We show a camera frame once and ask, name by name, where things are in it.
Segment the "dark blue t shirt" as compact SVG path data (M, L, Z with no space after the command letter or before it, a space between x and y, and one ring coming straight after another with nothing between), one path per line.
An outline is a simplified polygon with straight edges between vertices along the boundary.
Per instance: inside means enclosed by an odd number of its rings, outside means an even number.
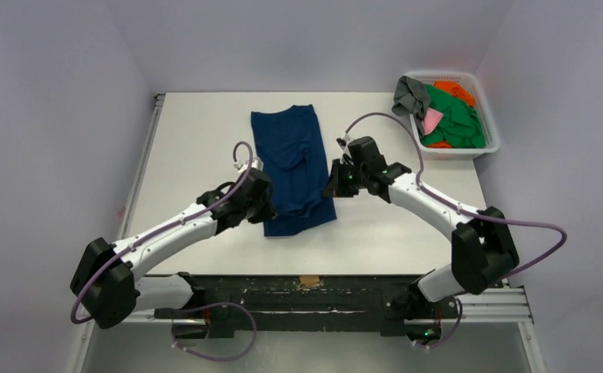
M290 237L335 221L333 200L322 195L329 170L314 106L291 106L278 113L253 111L250 124L277 211L277 217L263 223L264 236Z

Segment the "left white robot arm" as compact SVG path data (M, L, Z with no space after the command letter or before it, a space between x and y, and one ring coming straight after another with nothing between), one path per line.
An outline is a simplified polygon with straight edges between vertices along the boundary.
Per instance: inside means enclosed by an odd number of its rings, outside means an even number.
M123 322L135 311L175 309L183 317L201 313L204 297L188 277L148 277L148 272L183 249L242 221L250 224L275 218L271 178L257 168L242 168L239 178L201 194L176 216L149 230L109 243L91 241L71 279L75 295L71 320L94 321L101 329Z

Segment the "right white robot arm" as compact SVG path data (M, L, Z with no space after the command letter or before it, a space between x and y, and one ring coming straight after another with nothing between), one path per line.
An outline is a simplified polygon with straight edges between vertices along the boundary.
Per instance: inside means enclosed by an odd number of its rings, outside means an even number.
M451 198L443 204L444 194L422 190L410 168L387 163L369 136L346 135L336 142L343 154L332 161L323 196L355 197L365 190L421 218L451 244L450 263L410 285L408 305L414 314L429 315L439 301L464 292L479 295L518 266L518 252L500 210L477 210Z

